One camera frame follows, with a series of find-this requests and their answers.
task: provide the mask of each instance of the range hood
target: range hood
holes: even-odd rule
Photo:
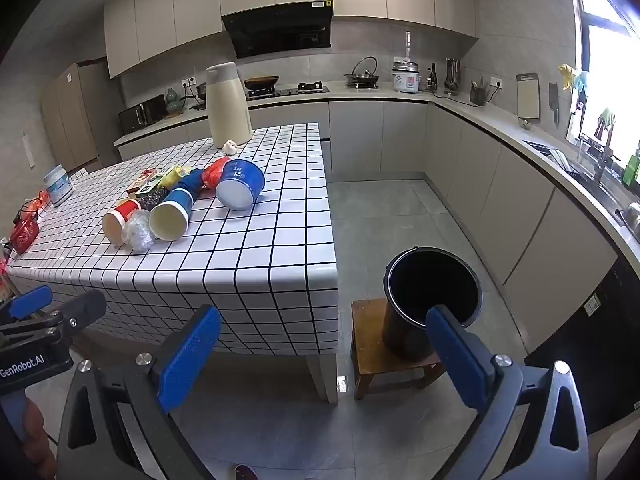
[[[331,0],[243,10],[222,16],[238,59],[331,46]]]

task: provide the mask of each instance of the rice cooker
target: rice cooker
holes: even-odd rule
[[[413,61],[396,61],[391,70],[391,78],[396,92],[415,94],[420,83],[418,64]]]

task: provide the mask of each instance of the black bucket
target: black bucket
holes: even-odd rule
[[[466,328],[482,305],[475,272],[455,254],[432,247],[414,247],[398,254],[385,273],[387,298],[382,341],[394,354],[420,361],[433,348],[424,331],[432,306],[445,305]]]

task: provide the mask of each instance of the window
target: window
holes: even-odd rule
[[[635,88],[640,84],[640,40],[629,33],[625,20],[608,0],[577,0],[577,12],[576,45],[582,44],[582,66],[576,68],[587,70],[590,76],[588,94],[574,97],[572,110],[577,102],[584,104],[580,136],[597,146],[607,142],[606,133],[596,138],[598,117],[610,108],[616,115],[610,146],[624,168],[640,139]]]

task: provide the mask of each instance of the sink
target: sink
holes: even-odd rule
[[[596,182],[591,177],[581,172],[572,174],[571,178],[587,190],[587,192],[593,196],[604,209],[607,210],[618,225],[625,225],[625,221],[619,213],[619,211],[624,210],[624,208],[601,183]]]
[[[547,158],[554,158],[556,166],[558,166],[560,170],[563,170],[568,177],[580,184],[587,193],[593,196],[594,199],[596,199],[600,205],[607,210],[618,225],[625,225],[625,221],[618,212],[618,210],[624,210],[624,208],[601,183],[593,180],[586,173],[584,168],[576,166],[574,162],[569,163],[564,155],[554,157],[554,154],[560,151],[557,148],[546,146],[545,144],[539,144],[537,142],[530,142],[529,140],[526,140],[525,142],[543,156]]]

